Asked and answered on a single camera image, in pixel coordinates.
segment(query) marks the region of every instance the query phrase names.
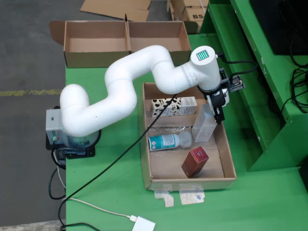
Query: gray control box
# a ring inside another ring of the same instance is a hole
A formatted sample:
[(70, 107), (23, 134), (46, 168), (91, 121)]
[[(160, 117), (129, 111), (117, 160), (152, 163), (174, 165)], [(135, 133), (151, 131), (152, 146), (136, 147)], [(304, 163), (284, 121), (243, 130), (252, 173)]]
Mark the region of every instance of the gray control box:
[(63, 144), (62, 130), (61, 109), (46, 110), (46, 134), (51, 145)]

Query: green display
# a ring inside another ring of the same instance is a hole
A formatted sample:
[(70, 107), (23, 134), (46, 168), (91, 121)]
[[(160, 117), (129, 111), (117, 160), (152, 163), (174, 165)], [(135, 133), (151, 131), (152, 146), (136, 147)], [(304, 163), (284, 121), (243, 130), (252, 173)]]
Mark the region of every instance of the green display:
[(203, 59), (206, 59), (209, 57), (208, 53), (206, 52), (206, 50), (202, 51), (202, 52), (199, 52), (197, 53), (197, 57), (199, 59), (199, 61), (203, 60)]

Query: cow print carton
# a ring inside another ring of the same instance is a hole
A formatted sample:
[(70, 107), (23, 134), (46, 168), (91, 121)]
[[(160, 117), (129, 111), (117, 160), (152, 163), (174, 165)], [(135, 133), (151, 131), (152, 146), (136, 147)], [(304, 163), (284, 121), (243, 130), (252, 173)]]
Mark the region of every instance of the cow print carton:
[[(157, 117), (171, 99), (152, 100), (151, 113), (152, 117)], [(194, 97), (174, 98), (171, 104), (162, 113), (163, 116), (184, 116), (195, 114), (197, 102)]]

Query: clear plastic bottle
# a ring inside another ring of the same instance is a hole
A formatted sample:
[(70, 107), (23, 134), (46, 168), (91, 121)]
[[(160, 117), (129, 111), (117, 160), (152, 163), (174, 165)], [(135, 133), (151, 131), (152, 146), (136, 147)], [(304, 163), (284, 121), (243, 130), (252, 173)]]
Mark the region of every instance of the clear plastic bottle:
[(168, 135), (149, 137), (150, 151), (176, 148), (178, 146), (186, 148), (190, 147), (191, 144), (192, 144), (192, 135), (188, 131), (183, 131), (179, 135), (168, 134)]

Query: yellow floor line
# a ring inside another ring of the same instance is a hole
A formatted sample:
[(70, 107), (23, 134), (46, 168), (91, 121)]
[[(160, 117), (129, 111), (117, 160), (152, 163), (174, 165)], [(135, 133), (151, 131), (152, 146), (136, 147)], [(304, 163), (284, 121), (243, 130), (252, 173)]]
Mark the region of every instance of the yellow floor line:
[(1, 96), (23, 96), (23, 95), (60, 95), (62, 90), (8, 90), (0, 91)]

